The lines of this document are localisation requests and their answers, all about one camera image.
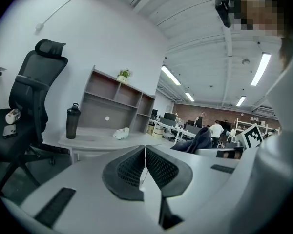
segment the person in black shirt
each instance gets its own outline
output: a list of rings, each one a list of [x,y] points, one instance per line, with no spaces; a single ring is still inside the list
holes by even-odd
[[[198,118],[196,118],[194,126],[202,128],[202,120],[204,118],[207,118],[207,115],[203,112]]]

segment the chair seat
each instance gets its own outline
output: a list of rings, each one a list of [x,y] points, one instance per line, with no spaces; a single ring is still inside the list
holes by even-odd
[[[29,144],[37,139],[33,118],[22,116],[16,124],[18,135],[3,138],[3,130],[6,125],[5,116],[11,109],[0,109],[0,161],[11,162],[19,154],[24,154]]]

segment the black shaker bottle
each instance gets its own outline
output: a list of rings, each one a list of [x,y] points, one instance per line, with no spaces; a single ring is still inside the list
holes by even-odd
[[[79,110],[77,103],[74,103],[73,106],[67,110],[66,138],[73,139],[76,137],[76,130],[80,114],[81,111]]]

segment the white ceiling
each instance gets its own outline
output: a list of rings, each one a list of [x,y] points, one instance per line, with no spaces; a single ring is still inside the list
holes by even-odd
[[[162,72],[158,90],[163,94],[188,103],[185,92],[189,92],[197,105],[232,109],[246,95],[240,110],[269,107],[264,95],[282,70],[279,38],[224,28],[214,0],[123,1],[153,22],[169,40],[164,63],[182,85],[176,86]],[[258,85],[251,87],[261,60],[258,41],[272,58]],[[250,64],[242,64],[245,58]]]

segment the person in white shirt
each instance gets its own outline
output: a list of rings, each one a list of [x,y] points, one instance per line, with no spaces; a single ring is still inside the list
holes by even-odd
[[[212,147],[216,148],[219,137],[220,137],[221,133],[224,131],[224,129],[221,125],[219,125],[219,122],[217,120],[215,121],[215,124],[212,125],[209,129],[211,130],[211,137],[213,139],[213,146]]]

